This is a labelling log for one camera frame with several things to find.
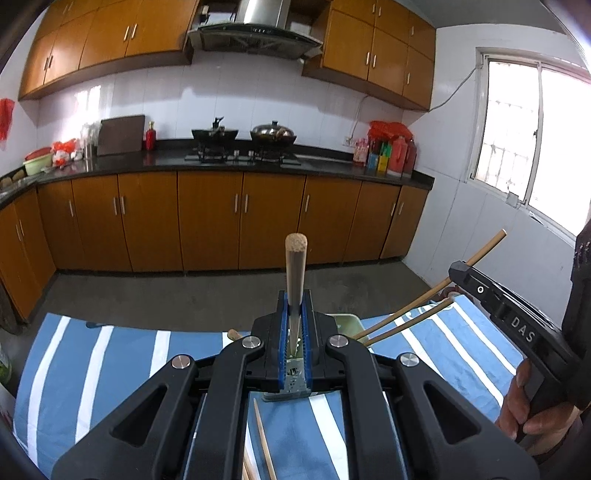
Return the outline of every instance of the wooden cabinet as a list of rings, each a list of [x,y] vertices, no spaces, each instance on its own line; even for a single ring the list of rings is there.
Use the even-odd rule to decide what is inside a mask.
[[[196,0],[143,0],[125,55],[181,50],[196,4]]]
[[[368,80],[402,94],[407,50],[408,46],[405,43],[376,28]]]
[[[307,177],[298,231],[308,237],[306,263],[343,261],[361,182]]]
[[[408,253],[423,213],[427,194],[427,190],[402,187],[380,258],[404,257]]]
[[[241,198],[242,173],[179,172],[178,221],[186,271],[238,269]]]
[[[20,97],[43,86],[56,35],[57,30],[33,42],[22,73]]]
[[[119,208],[117,176],[72,180],[72,191],[88,269],[131,271]]]
[[[72,183],[57,181],[38,188],[43,229],[57,268],[86,270],[86,257],[78,229]]]
[[[297,232],[305,179],[244,174],[239,268],[285,267],[285,237]]]
[[[56,271],[51,252],[47,246],[37,192],[34,189],[22,194],[14,201],[17,209],[21,243],[39,289],[42,290]]]
[[[394,0],[378,0],[377,9],[376,28],[408,44],[410,14],[408,9]]]
[[[388,235],[400,187],[371,183],[361,185],[344,262],[377,260]]]
[[[181,271],[176,172],[129,173],[118,177],[133,271]]]
[[[94,15],[94,12],[88,13],[62,25],[57,31],[44,83],[49,83],[78,69]]]
[[[412,12],[409,14],[408,23],[408,45],[435,61],[435,28]]]
[[[338,11],[330,14],[323,66],[367,79],[373,27]]]
[[[332,0],[332,7],[339,12],[343,12],[374,26],[376,13],[375,0]]]
[[[22,243],[14,203],[0,210],[0,274],[18,313],[26,319],[41,296]]]
[[[431,106],[434,69],[434,63],[425,55],[408,48],[403,95],[426,109]]]
[[[72,0],[54,0],[41,19],[41,24],[35,33],[36,40],[60,28],[71,2]]]
[[[141,0],[99,8],[86,38],[80,68],[125,56]]]

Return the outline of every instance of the concrete floor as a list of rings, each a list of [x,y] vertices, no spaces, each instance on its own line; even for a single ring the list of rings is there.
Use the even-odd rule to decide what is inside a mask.
[[[369,318],[392,313],[428,290],[402,262],[313,268],[305,287],[314,309]],[[285,272],[146,276],[59,274],[21,335],[0,330],[13,364],[9,390],[16,392],[31,344],[48,312],[118,326],[221,332],[249,330],[271,313]]]

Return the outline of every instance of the bowl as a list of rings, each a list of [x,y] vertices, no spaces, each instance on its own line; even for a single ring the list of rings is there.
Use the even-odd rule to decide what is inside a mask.
[[[27,175],[37,175],[42,168],[49,167],[51,165],[52,156],[52,154],[48,153],[47,155],[42,155],[41,157],[33,158],[32,160],[23,162],[23,165],[25,165],[25,170],[27,171]]]

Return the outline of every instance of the blue striped cloth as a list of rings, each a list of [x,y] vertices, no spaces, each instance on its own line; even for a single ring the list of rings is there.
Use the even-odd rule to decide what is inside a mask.
[[[432,306],[398,319],[401,325]],[[364,320],[365,327],[384,317]],[[378,335],[391,325],[378,330]],[[223,333],[186,333],[104,326],[49,313],[31,348],[18,389],[14,435],[50,477],[57,459],[179,353],[215,355],[229,343]],[[494,420],[521,354],[465,297],[428,320],[374,344],[396,357],[413,351]],[[256,479],[269,474],[252,402],[245,440]],[[278,478],[348,478],[339,393],[301,400],[258,402]]]

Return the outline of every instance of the range hood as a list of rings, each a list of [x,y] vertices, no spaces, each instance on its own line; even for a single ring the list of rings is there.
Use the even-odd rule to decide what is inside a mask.
[[[289,60],[318,55],[321,41],[286,30],[290,3],[291,0],[241,0],[234,22],[202,24],[190,30],[193,47]]]

